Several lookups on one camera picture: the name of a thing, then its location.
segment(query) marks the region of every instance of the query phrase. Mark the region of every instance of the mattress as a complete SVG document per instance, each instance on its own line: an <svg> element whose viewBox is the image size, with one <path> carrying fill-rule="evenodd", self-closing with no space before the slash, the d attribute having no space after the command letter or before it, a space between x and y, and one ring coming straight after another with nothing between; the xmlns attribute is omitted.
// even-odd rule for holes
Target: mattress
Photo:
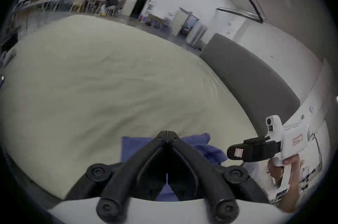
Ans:
<svg viewBox="0 0 338 224"><path fill-rule="evenodd" d="M1 143L29 178L61 199L91 164L119 162L122 136L207 132L224 152L256 137L201 58L103 18L75 15L36 30L3 70Z"/></svg>

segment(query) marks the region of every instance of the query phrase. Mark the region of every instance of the blue cloth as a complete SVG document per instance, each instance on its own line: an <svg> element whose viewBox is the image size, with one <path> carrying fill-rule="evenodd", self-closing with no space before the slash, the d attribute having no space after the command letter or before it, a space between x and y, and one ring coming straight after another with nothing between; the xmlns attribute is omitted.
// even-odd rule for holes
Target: blue cloth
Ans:
<svg viewBox="0 0 338 224"><path fill-rule="evenodd" d="M212 164L220 165L227 160L222 150L208 145L210 141L210 135L208 133L182 137L181 139L197 150ZM153 138L151 137L122 137L121 162L127 161L133 154L152 140ZM171 187L166 183L156 201L178 201L178 199Z"/></svg>

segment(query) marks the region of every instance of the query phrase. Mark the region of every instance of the white door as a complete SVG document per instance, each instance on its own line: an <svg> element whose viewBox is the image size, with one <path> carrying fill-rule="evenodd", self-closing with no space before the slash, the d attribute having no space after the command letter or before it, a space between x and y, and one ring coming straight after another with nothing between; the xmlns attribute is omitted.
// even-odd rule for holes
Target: white door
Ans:
<svg viewBox="0 0 338 224"><path fill-rule="evenodd" d="M176 14L174 19L171 21L171 34L174 36L177 36L177 34L180 32L182 26L184 25L184 22L187 20L189 14L186 14L185 12L179 10Z"/></svg>
<svg viewBox="0 0 338 224"><path fill-rule="evenodd" d="M127 0L126 4L123 7L123 11L121 14L130 16L132 14L132 11L135 7L137 0Z"/></svg>

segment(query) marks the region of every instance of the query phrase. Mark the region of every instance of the person with dark hair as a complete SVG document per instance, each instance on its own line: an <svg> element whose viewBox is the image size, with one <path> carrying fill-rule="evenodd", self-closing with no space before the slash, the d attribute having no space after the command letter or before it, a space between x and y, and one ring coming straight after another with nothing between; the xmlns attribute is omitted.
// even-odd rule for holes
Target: person with dark hair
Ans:
<svg viewBox="0 0 338 224"><path fill-rule="evenodd" d="M101 16L106 16L106 8L116 6L118 0L105 0L105 3L101 6Z"/></svg>

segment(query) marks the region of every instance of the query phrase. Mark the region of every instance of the gray panel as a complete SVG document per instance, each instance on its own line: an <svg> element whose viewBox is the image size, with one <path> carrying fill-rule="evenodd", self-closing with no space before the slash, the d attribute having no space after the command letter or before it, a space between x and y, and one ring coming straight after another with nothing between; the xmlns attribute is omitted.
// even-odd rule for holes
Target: gray panel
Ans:
<svg viewBox="0 0 338 224"><path fill-rule="evenodd" d="M267 116L278 115L284 124L301 104L270 66L225 36L216 33L200 57L240 103L258 136L267 133Z"/></svg>

